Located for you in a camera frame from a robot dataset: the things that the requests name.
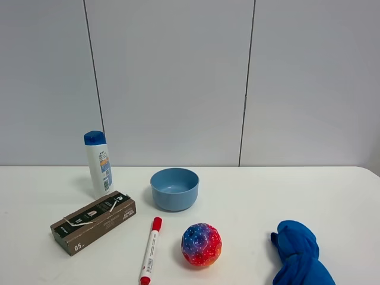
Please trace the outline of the brown black cardboard box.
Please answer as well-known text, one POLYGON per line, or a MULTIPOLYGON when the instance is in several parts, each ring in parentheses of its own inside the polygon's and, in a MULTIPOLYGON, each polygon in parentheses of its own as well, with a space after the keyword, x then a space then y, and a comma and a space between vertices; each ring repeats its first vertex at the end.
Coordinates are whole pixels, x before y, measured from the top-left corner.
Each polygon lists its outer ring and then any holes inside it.
POLYGON ((135 201, 114 191, 50 226, 54 239, 73 256, 136 214, 135 201))

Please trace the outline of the blue plastic bowl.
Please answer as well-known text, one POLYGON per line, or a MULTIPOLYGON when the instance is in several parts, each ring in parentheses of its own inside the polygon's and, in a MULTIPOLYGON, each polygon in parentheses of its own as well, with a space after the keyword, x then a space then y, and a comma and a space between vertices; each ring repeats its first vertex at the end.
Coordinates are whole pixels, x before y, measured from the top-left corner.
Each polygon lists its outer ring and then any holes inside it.
POLYGON ((178 167, 160 170, 150 179, 156 205, 173 212, 193 206, 198 197, 199 183, 195 172, 178 167))

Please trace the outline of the red white marker pen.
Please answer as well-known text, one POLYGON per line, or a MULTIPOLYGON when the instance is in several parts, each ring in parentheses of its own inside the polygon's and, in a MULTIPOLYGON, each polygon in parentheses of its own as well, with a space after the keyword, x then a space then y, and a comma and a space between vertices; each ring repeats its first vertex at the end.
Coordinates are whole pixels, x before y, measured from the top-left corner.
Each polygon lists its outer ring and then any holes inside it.
POLYGON ((147 248, 145 251, 144 261, 140 274, 140 284, 149 285, 153 271, 154 257, 156 254, 157 241, 162 227, 162 219, 155 217, 152 222, 150 235, 148 238, 147 248))

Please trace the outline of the red blue dimpled ball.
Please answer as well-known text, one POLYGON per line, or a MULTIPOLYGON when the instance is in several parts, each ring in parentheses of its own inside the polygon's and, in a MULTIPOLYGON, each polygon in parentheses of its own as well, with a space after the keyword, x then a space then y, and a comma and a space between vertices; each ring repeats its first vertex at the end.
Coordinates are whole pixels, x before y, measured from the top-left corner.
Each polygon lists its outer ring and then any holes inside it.
POLYGON ((181 239, 181 252, 188 263, 208 267, 219 258, 222 239, 216 228, 207 223, 189 226, 181 239))

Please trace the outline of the blue rolled cloth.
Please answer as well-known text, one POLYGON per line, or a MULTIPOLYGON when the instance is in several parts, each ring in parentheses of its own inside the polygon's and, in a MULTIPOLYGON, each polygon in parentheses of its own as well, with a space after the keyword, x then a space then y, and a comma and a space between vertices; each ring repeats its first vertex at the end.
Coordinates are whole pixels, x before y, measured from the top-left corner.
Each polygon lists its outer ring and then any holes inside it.
POLYGON ((277 249, 282 268, 273 284, 334 284, 331 274, 319 261, 316 236, 298 221, 285 220, 270 235, 277 249))

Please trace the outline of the white shampoo bottle blue cap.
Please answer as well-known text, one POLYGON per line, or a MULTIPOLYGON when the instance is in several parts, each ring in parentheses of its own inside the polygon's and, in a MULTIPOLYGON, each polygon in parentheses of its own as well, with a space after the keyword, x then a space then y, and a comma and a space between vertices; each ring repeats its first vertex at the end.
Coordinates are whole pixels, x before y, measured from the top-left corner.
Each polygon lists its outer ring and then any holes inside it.
POLYGON ((99 199, 113 192, 113 178, 109 150, 102 131, 90 131, 84 135, 94 195, 99 199))

